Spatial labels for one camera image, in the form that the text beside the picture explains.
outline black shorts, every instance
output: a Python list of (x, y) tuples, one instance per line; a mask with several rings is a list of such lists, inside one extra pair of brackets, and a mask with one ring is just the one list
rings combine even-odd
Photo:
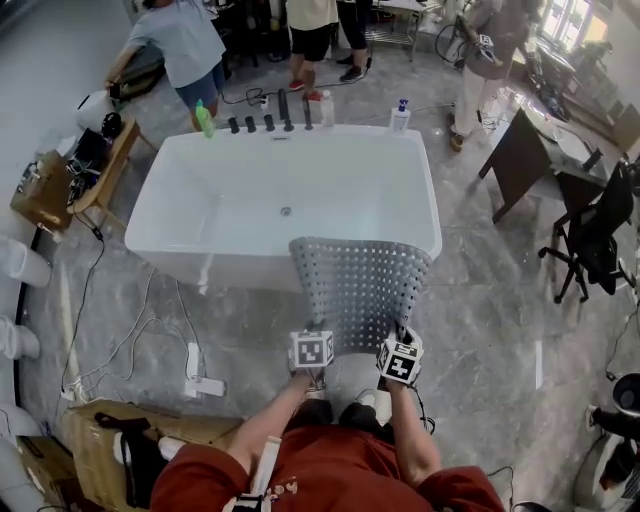
[(331, 42), (331, 25), (315, 30), (291, 29), (291, 53), (304, 55), (304, 60), (320, 62), (324, 59)]
[(365, 50), (367, 41), (364, 33), (367, 30), (369, 21), (369, 11), (373, 5), (373, 0), (356, 0), (356, 3), (337, 2), (338, 17), (344, 35), (347, 36), (349, 46), (353, 50)]

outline denim shorts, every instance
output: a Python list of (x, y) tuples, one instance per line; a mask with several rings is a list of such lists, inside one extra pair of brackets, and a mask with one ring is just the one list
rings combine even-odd
[(205, 107), (215, 103), (223, 86), (224, 68), (222, 61), (220, 61), (200, 80), (196, 80), (192, 84), (185, 85), (184, 87), (179, 87), (176, 89), (176, 92), (189, 110), (195, 110), (198, 100), (202, 100), (202, 104)]

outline cardboard box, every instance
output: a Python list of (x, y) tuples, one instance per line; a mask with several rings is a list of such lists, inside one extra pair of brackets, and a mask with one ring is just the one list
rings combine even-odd
[(73, 457), (50, 437), (18, 436), (22, 464), (50, 505), (67, 510), (101, 510), (82, 494)]
[(71, 223), (71, 215), (67, 212), (71, 175), (56, 151), (49, 151), (41, 161), (40, 178), (25, 170), (24, 178), (11, 199), (11, 208), (34, 226), (64, 231)]
[(113, 455), (117, 430), (98, 426), (94, 417), (101, 412), (119, 420), (146, 418), (150, 437), (169, 436), (188, 443), (226, 449), (240, 419), (181, 416), (132, 404), (97, 400), (65, 413), (64, 428), (73, 452), (78, 479), (84, 495), (107, 510), (140, 512), (126, 501), (124, 466)]

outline green bottle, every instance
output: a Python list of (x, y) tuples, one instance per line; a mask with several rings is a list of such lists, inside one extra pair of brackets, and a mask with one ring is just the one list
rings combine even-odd
[(215, 124), (211, 118), (211, 112), (204, 108), (202, 100), (198, 100), (198, 104), (196, 105), (196, 119), (198, 120), (198, 124), (200, 125), (200, 129), (202, 130), (202, 133), (204, 133), (204, 136), (207, 139), (213, 137)]

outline red shirt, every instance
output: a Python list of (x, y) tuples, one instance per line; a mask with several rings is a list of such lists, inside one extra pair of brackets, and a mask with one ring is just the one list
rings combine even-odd
[[(231, 498), (248, 492), (249, 484), (230, 455), (188, 445), (158, 478), (151, 510), (221, 510)], [(301, 427), (284, 435), (270, 492), (274, 512), (504, 510), (480, 468), (445, 469), (414, 490), (400, 480), (392, 445), (336, 425)]]

